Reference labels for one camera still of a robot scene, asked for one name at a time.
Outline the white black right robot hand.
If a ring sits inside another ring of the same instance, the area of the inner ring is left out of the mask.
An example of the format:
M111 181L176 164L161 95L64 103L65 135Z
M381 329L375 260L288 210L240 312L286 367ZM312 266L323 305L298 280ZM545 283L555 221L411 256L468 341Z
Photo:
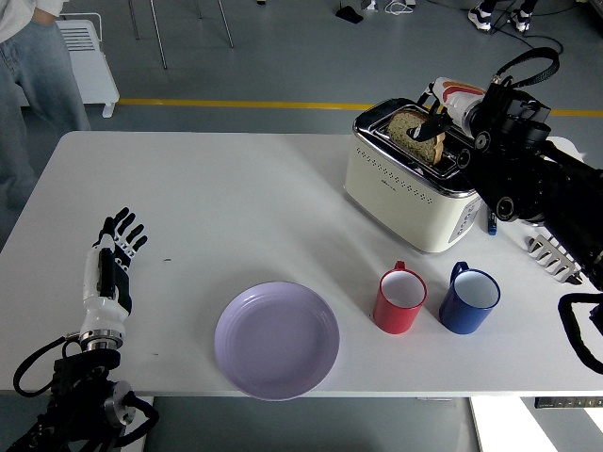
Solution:
M446 77L432 81L417 100L423 106L429 97L435 99L428 118L411 127L406 135L417 142L424 142L456 126L467 137L473 137L471 121L485 95L479 87L467 85Z

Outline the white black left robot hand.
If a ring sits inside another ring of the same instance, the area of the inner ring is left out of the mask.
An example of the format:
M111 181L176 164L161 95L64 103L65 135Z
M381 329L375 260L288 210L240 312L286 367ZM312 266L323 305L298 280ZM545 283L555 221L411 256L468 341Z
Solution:
M144 226L124 207L105 219L85 264L83 304L86 316L80 330L82 342L107 341L117 347L125 334L124 322L132 311L129 269L147 242Z

